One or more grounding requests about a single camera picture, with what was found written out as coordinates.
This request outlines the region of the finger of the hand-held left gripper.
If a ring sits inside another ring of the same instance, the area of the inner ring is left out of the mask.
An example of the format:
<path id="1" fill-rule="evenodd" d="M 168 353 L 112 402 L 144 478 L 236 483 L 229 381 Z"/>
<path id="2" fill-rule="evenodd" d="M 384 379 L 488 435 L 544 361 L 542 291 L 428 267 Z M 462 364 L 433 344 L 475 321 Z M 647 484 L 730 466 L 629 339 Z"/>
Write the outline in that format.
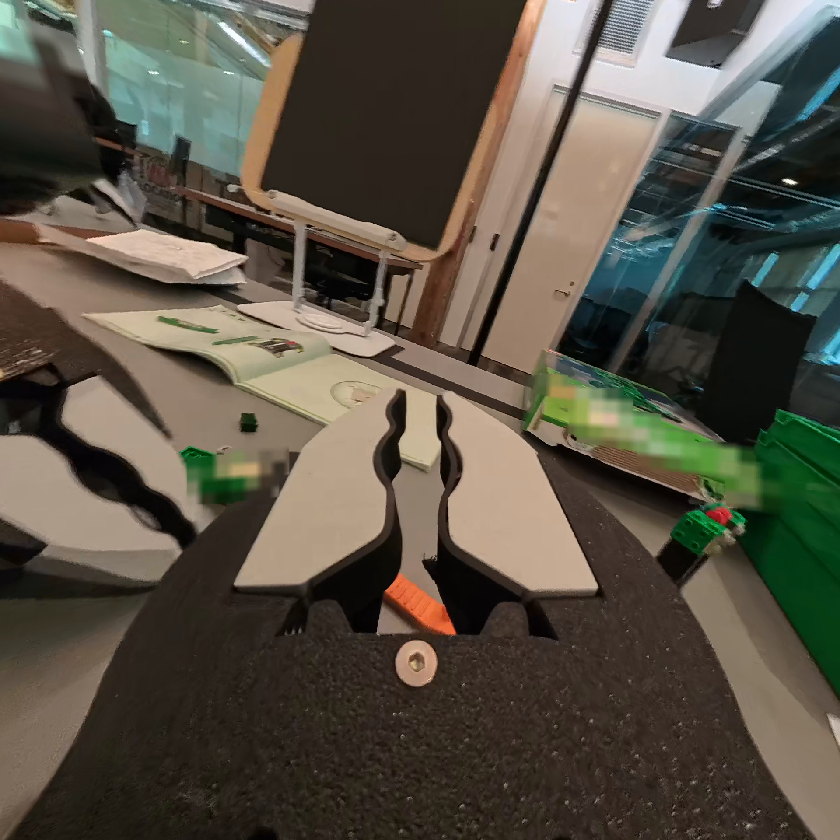
<path id="1" fill-rule="evenodd" d="M 74 381 L 58 408 L 58 450 L 89 488 L 105 489 L 140 524 L 173 538 L 196 538 L 198 506 L 186 467 L 147 416 L 100 376 Z"/>
<path id="2" fill-rule="evenodd" d="M 107 585 L 157 585 L 181 553 L 140 509 L 83 486 L 67 459 L 37 437 L 3 436 L 2 524 L 44 546 L 43 574 Z"/>

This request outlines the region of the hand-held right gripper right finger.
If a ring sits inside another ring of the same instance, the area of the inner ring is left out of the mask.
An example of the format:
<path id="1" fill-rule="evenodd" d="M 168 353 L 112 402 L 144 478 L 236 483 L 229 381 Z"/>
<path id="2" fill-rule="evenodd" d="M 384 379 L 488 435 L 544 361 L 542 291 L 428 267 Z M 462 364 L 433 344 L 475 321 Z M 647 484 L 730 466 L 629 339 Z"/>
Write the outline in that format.
<path id="1" fill-rule="evenodd" d="M 454 392 L 437 398 L 437 428 L 437 571 L 523 602 L 595 596 L 599 584 L 529 443 Z"/>

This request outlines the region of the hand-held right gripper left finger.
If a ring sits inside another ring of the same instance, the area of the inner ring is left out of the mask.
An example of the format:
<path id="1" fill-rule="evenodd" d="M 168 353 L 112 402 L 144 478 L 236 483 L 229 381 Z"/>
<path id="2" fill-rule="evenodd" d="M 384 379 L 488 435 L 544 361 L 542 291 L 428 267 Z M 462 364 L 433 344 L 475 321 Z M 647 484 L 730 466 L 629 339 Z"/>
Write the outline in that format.
<path id="1" fill-rule="evenodd" d="M 305 445 L 234 580 L 238 592 L 312 595 L 402 535 L 393 480 L 406 408 L 404 390 L 383 390 Z"/>

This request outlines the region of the green brick baseplate build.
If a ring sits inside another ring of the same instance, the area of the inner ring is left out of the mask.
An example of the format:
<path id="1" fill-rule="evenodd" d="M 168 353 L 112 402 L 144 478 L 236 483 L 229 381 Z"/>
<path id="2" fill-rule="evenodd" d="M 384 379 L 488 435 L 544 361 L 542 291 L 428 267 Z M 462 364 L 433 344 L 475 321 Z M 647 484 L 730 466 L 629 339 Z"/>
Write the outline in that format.
<path id="1" fill-rule="evenodd" d="M 200 484 L 217 477 L 217 462 L 221 455 L 203 448 L 187 446 L 180 452 L 187 478 Z"/>

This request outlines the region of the brown cardboard sheet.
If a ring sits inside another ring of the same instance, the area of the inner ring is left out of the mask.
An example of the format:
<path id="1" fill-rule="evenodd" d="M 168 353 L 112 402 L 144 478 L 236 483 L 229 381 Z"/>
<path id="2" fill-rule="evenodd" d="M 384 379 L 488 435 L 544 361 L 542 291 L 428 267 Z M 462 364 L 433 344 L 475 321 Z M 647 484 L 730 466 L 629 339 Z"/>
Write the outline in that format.
<path id="1" fill-rule="evenodd" d="M 1 244 L 38 245 L 41 240 L 38 226 L 46 227 L 49 233 L 61 232 L 78 238 L 97 237 L 102 233 L 90 228 L 32 223 L 16 218 L 1 218 Z"/>

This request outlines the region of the orange brick separator tool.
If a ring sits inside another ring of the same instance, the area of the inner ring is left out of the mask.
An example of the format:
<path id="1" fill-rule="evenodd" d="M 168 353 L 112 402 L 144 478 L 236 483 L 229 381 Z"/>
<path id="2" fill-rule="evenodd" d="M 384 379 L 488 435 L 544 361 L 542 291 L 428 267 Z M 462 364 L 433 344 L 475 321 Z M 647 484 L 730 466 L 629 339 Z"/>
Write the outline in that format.
<path id="1" fill-rule="evenodd" d="M 437 635 L 456 635 L 445 605 L 403 574 L 397 574 L 385 590 L 384 602 L 418 629 Z"/>

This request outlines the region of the cardboard toy box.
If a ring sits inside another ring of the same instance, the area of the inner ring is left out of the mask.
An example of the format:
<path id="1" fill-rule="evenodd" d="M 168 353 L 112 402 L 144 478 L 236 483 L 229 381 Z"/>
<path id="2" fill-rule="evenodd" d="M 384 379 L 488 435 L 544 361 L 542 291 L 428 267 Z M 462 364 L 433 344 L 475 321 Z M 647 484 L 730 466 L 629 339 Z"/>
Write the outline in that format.
<path id="1" fill-rule="evenodd" d="M 535 364 L 522 429 L 697 501 L 721 501 L 722 479 L 678 460 L 679 447 L 720 443 L 666 394 L 553 350 Z"/>

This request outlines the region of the pale green instruction booklet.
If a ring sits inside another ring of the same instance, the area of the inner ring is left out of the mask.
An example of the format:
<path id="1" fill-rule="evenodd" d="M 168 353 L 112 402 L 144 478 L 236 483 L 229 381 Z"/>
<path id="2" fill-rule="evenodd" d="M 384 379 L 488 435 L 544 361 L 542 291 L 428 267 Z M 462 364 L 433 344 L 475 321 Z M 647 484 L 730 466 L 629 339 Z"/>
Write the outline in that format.
<path id="1" fill-rule="evenodd" d="M 428 472 L 438 459 L 436 396 L 333 352 L 325 339 L 312 333 L 272 328 L 222 305 L 84 317 L 151 348 L 211 362 L 238 389 L 322 426 L 384 389 L 403 389 L 402 460 Z"/>

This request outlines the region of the pale door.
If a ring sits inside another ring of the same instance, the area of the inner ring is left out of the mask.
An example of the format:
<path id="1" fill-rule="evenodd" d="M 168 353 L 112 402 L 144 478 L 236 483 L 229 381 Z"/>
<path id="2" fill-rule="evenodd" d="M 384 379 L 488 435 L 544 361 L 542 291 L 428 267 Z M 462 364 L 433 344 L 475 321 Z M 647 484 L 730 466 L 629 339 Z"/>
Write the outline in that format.
<path id="1" fill-rule="evenodd" d="M 670 110 L 580 96 L 480 357 L 529 373 L 553 350 Z"/>

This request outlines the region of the green plastic box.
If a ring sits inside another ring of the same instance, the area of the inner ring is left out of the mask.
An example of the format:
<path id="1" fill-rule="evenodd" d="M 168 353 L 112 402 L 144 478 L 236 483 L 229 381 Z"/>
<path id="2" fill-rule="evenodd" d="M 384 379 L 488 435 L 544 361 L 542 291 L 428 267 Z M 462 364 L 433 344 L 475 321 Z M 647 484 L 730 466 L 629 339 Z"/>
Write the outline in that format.
<path id="1" fill-rule="evenodd" d="M 765 483 L 742 548 L 838 695 L 838 429 L 778 410 L 753 453 Z"/>

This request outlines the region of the black pole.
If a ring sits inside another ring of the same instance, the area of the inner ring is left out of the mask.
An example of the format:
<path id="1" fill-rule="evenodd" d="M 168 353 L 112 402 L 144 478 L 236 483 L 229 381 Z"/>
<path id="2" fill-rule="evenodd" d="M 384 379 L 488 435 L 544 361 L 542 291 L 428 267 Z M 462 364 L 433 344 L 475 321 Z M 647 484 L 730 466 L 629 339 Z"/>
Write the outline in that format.
<path id="1" fill-rule="evenodd" d="M 516 233 L 512 238 L 511 245 L 507 252 L 504 265 L 498 276 L 497 283 L 490 295 L 485 315 L 479 326 L 476 339 L 469 351 L 467 363 L 471 366 L 478 366 L 483 350 L 486 348 L 490 332 L 501 307 L 502 300 L 508 290 L 511 278 L 522 252 L 522 248 L 530 232 L 533 219 L 539 209 L 542 194 L 550 178 L 553 164 L 556 161 L 560 146 L 569 129 L 575 106 L 583 92 L 586 78 L 589 74 L 595 54 L 600 46 L 603 31 L 606 27 L 608 18 L 610 17 L 610 13 L 613 10 L 614 4 L 614 1 L 602 1 L 597 8 L 590 34 L 584 43 L 584 49 L 574 73 L 572 83 L 567 91 L 559 117 L 553 126 L 552 134 L 549 138 L 540 167 L 528 195 L 528 201 L 523 209 Z"/>

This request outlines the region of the black screen on white stand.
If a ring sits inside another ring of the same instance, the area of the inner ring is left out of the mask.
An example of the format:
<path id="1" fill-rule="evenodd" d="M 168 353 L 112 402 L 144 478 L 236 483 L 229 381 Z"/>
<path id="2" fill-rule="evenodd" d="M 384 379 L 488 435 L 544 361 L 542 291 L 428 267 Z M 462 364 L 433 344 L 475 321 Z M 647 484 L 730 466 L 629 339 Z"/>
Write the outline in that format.
<path id="1" fill-rule="evenodd" d="M 291 300 L 243 312 L 371 358 L 393 257 L 427 264 L 466 241 L 545 2 L 329 2 L 274 52 L 240 182 L 291 221 Z M 315 233 L 372 249 L 368 319 L 305 302 Z"/>

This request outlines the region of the black ceiling box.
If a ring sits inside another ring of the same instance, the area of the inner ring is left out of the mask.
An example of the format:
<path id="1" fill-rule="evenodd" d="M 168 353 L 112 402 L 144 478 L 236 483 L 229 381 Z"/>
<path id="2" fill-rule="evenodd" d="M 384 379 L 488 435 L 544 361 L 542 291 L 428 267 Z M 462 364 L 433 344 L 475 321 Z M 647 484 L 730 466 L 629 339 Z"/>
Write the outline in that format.
<path id="1" fill-rule="evenodd" d="M 719 70 L 740 47 L 764 1 L 690 1 L 665 57 Z"/>

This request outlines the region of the wooden post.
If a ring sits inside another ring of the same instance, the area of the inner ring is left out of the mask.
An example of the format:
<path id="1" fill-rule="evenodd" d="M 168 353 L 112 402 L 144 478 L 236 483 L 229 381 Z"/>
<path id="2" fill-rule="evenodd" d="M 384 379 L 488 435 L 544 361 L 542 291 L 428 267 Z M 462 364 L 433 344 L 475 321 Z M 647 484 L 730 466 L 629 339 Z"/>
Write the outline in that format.
<path id="1" fill-rule="evenodd" d="M 546 6 L 546 1 L 527 1 L 524 4 L 518 29 L 478 142 L 479 168 L 469 181 L 469 201 L 465 205 L 463 223 L 451 248 L 430 264 L 408 336 L 409 340 L 423 347 L 433 348 L 442 331 L 448 305 L 476 228 L 480 207 L 496 166 Z"/>

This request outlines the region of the wall vent grille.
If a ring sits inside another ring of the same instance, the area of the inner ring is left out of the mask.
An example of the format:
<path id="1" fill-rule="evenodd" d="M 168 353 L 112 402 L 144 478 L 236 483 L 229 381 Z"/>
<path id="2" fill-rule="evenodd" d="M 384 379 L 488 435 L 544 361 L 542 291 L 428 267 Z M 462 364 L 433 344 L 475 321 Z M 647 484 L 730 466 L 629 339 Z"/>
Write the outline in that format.
<path id="1" fill-rule="evenodd" d="M 622 67 L 635 66 L 656 5 L 656 1 L 613 1 L 594 53 L 595 60 Z"/>

